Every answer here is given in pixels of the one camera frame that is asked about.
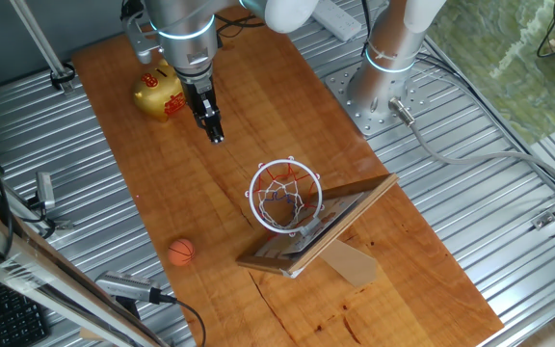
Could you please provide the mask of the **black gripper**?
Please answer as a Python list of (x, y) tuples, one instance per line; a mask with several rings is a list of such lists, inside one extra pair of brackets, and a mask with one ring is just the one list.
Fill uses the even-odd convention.
[(217, 107), (212, 66), (205, 65), (198, 69), (177, 68), (175, 72), (197, 126), (205, 131), (214, 144), (222, 142), (225, 135), (221, 113)]

